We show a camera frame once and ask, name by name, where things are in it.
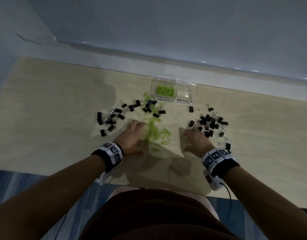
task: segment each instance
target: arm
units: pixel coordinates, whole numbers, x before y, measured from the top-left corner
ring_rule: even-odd
[[[132,121],[115,140],[125,156],[141,153],[137,142],[144,123]],[[92,155],[0,205],[0,239],[40,239],[73,206],[106,167]]]
[[[199,158],[215,148],[197,128],[183,135],[191,143],[185,151]],[[307,214],[303,210],[239,166],[229,169],[223,179],[269,239],[307,239]]]

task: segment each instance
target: beige tabletop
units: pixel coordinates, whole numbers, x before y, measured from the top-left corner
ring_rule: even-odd
[[[117,130],[101,137],[97,112],[120,108],[148,92],[151,77],[20,57],[0,93],[0,169],[53,174],[111,141],[132,119],[146,117],[137,108],[119,120]],[[194,104],[206,103],[229,123],[232,155],[256,178],[299,207],[307,208],[307,102],[199,85]],[[145,154],[125,158],[112,172],[112,184],[190,191],[228,198],[211,191],[200,160],[182,151],[180,134],[200,113],[167,103],[159,128],[171,143],[142,143]],[[215,136],[214,144],[224,142]]]

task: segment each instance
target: hand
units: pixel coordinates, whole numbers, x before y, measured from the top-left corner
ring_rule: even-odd
[[[197,127],[185,130],[182,136],[188,137],[188,140],[191,143],[191,145],[186,146],[184,150],[195,154],[199,158],[203,158],[208,151],[215,148]]]
[[[113,140],[113,142],[121,146],[124,156],[143,153],[143,150],[138,147],[137,143],[145,126],[146,123],[133,120],[126,130]]]

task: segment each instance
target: forearm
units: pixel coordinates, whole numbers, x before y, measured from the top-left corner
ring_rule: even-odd
[[[270,239],[307,239],[307,214],[240,167],[224,181]]]
[[[0,239],[42,238],[104,170],[92,155],[7,200],[0,205]]]

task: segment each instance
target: black cable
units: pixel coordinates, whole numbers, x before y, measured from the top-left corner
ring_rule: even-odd
[[[66,216],[67,216],[67,214],[68,214],[68,212],[67,212],[67,213],[64,215],[64,218],[63,218],[63,220],[62,220],[62,223],[61,223],[61,225],[60,225],[60,228],[59,228],[59,230],[58,230],[58,232],[57,232],[57,235],[55,236],[55,240],[57,239],[58,234],[59,234],[59,232],[60,232],[60,229],[61,229],[61,227],[62,227],[62,225],[63,225],[64,221],[66,220]]]
[[[223,183],[219,183],[219,184],[222,184],[223,186],[225,186],[226,189],[227,189],[227,191],[228,191],[228,193],[229,193],[229,197],[230,197],[230,208],[229,208],[229,213],[228,213],[228,215],[227,215],[227,219],[228,219],[228,218],[229,218],[229,215],[230,215],[230,213],[231,213],[231,206],[232,206],[230,191],[228,190],[228,188],[227,188],[227,186],[226,186],[225,184],[223,184]]]

